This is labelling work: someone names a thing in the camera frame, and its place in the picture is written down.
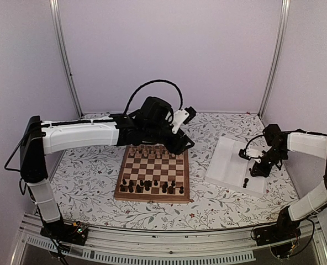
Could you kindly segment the wooden chess board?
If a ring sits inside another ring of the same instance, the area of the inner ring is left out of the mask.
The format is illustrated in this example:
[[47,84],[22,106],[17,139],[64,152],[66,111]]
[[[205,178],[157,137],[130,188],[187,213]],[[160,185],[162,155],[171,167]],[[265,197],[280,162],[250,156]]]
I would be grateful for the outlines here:
[[[147,146],[149,149],[148,157],[143,158],[143,148]],[[165,151],[167,150],[163,146],[163,151],[161,153],[161,159],[157,159],[157,154],[159,153],[159,146],[155,145],[155,158],[149,158],[149,153],[151,152],[152,145],[140,145],[142,148],[141,158],[129,158],[129,150],[131,147],[135,149],[137,146],[127,146],[125,149],[124,157],[122,160],[122,165],[120,167],[119,177],[114,191],[114,199],[122,201],[131,202],[149,202],[153,201],[155,203],[171,203],[171,204],[181,204],[188,203],[190,200],[189,194],[189,162],[188,162],[188,152],[184,151],[183,159],[172,158],[169,153],[168,157],[165,157]],[[120,191],[120,184],[122,179],[127,182],[126,192]],[[129,181],[133,180],[133,192],[128,191]],[[152,186],[149,191],[144,189],[144,186],[140,185],[140,180],[152,181]],[[154,180],[158,181],[158,185],[154,185]],[[176,181],[175,191],[173,194],[168,194],[167,192],[162,192],[162,186],[164,182],[168,182],[168,187],[171,186],[171,182]],[[141,193],[136,192],[136,186],[139,185],[142,188]],[[184,193],[180,194],[180,187],[184,187]]]

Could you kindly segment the white plastic compartment tray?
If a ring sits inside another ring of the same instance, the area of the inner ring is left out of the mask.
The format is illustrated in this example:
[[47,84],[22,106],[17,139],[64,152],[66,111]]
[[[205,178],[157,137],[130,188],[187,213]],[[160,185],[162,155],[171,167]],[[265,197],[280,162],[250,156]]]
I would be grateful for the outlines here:
[[[204,180],[210,184],[262,198],[266,195],[267,179],[250,175],[254,160],[248,161],[239,157],[239,151],[244,147],[243,142],[225,136],[220,137]],[[248,178],[249,182],[247,187],[243,188],[245,178]]]

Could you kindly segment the dark wooden king piece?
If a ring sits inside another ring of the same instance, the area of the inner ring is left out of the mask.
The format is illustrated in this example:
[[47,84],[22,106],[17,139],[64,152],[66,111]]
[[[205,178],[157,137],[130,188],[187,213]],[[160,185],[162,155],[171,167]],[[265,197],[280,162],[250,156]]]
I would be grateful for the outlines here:
[[144,189],[145,189],[146,191],[149,191],[150,188],[151,188],[151,184],[150,184],[150,183],[145,183],[145,184],[144,184]]

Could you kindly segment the dark chess piece corner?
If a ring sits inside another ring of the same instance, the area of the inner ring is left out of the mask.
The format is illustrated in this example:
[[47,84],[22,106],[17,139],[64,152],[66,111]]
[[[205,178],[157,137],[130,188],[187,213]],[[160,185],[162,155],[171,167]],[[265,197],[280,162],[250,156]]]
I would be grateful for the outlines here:
[[121,192],[126,192],[126,185],[127,185],[126,180],[122,179],[122,183],[120,184],[120,191]]

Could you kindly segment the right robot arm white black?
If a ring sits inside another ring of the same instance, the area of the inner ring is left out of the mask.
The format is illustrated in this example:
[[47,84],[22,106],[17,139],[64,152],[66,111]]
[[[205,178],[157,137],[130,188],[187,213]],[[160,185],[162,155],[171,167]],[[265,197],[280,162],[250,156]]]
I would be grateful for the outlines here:
[[252,149],[247,144],[239,152],[241,158],[255,161],[251,176],[268,177],[272,168],[281,168],[290,157],[293,161],[287,166],[291,173],[300,173],[303,181],[310,175],[312,190],[283,208],[276,224],[271,226],[272,236],[283,241],[297,233],[302,220],[327,210],[327,134],[302,129],[283,131],[277,124],[269,124],[261,137],[269,147],[267,151]]

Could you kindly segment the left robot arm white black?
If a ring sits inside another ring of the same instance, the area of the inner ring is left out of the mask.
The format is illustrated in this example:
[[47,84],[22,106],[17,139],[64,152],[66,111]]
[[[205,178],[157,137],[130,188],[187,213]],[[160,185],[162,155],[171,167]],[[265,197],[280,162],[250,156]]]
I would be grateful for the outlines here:
[[194,145],[180,127],[188,124],[196,113],[193,107],[174,111],[168,102],[149,96],[141,108],[132,113],[124,111],[98,119],[59,122],[31,117],[14,149],[19,153],[20,162],[16,172],[40,211],[43,227],[58,240],[69,234],[50,187],[46,155],[88,146],[141,144],[162,144],[170,153],[180,155]]

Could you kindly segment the light knight piece left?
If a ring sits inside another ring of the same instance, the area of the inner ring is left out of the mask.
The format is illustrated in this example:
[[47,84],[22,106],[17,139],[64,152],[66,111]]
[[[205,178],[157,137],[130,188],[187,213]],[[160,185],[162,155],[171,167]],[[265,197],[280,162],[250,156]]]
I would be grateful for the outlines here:
[[142,148],[140,146],[138,146],[136,148],[136,154],[141,154],[141,152],[142,152]]

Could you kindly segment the light rook far left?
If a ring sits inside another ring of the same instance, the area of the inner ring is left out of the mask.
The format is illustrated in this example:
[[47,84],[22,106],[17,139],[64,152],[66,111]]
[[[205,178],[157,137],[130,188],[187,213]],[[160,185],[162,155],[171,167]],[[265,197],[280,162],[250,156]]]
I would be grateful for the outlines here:
[[130,148],[129,155],[130,156],[135,156],[135,149],[133,147]]

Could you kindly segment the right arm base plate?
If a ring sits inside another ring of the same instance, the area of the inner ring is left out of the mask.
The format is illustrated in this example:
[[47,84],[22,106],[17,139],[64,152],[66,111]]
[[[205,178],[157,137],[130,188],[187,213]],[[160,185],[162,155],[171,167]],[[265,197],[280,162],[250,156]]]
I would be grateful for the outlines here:
[[271,248],[272,254],[279,259],[289,258],[300,241],[300,222],[291,222],[290,224],[273,224],[251,230],[251,238],[256,241],[258,246],[269,245],[287,241],[281,245],[275,245]]

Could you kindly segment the front aluminium rail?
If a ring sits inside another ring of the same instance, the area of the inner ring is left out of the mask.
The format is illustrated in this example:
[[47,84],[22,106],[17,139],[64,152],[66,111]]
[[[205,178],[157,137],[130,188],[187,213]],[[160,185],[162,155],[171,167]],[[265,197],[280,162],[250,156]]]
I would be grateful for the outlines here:
[[323,231],[312,218],[290,257],[292,240],[258,245],[255,227],[200,231],[153,231],[90,226],[83,246],[41,235],[38,216],[25,214],[11,264],[327,264]]

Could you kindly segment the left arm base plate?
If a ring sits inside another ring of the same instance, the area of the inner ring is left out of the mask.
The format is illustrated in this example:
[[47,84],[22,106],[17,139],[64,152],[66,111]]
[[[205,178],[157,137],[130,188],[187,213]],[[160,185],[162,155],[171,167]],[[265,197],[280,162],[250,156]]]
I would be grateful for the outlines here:
[[43,222],[40,234],[61,242],[84,246],[88,236],[88,224],[75,221],[71,224],[62,219],[54,222]]

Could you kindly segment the right aluminium frame post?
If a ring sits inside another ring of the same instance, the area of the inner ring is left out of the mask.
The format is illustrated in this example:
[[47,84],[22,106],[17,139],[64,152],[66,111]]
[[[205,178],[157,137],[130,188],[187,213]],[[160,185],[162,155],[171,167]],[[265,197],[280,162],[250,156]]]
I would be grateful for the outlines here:
[[290,4],[291,4],[290,0],[282,0],[281,2],[281,12],[280,12],[277,35],[276,35],[275,48],[272,56],[270,70],[267,76],[265,90],[262,96],[262,101],[258,112],[258,116],[260,119],[263,119],[263,116],[266,113],[268,101],[275,81],[279,59],[281,57],[282,47],[283,47],[284,38],[287,30]]

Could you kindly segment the aluminium frame post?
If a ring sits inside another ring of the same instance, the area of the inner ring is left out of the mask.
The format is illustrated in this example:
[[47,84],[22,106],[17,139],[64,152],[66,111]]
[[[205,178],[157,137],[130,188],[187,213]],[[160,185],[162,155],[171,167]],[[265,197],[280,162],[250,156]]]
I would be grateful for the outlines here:
[[68,89],[70,91],[70,96],[74,104],[76,113],[79,117],[83,117],[83,110],[81,108],[80,99],[76,91],[75,83],[73,80],[73,73],[71,70],[70,61],[68,59],[68,54],[66,50],[66,43],[64,38],[64,32],[61,23],[61,15],[59,9],[59,2],[57,0],[50,0],[50,11],[52,16],[52,22],[54,25],[55,36],[57,40],[57,45],[59,47],[61,62],[64,68],[64,73],[66,77],[66,82]]
[[284,38],[287,30],[290,4],[291,4],[290,0],[282,0],[281,2],[281,12],[280,12],[277,35],[276,35],[275,48],[272,56],[270,70],[267,76],[265,90],[262,96],[262,101],[258,112],[258,116],[260,119],[263,119],[263,116],[266,113],[268,101],[275,81],[279,59],[281,57],[282,47],[283,47]]

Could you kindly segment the left aluminium frame post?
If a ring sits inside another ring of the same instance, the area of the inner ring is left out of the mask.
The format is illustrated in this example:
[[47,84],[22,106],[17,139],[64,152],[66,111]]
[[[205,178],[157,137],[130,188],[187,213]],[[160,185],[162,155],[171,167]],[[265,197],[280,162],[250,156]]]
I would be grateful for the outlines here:
[[76,113],[79,117],[83,117],[83,110],[81,108],[80,99],[76,91],[75,83],[73,80],[73,73],[71,70],[70,61],[68,59],[68,54],[66,50],[66,43],[64,38],[64,32],[61,23],[61,15],[59,9],[59,2],[57,0],[50,0],[50,11],[52,16],[52,22],[54,25],[55,36],[57,40],[57,45],[59,47],[61,62],[64,68],[64,73],[66,77],[66,82],[68,89],[70,91],[70,96],[74,104]]

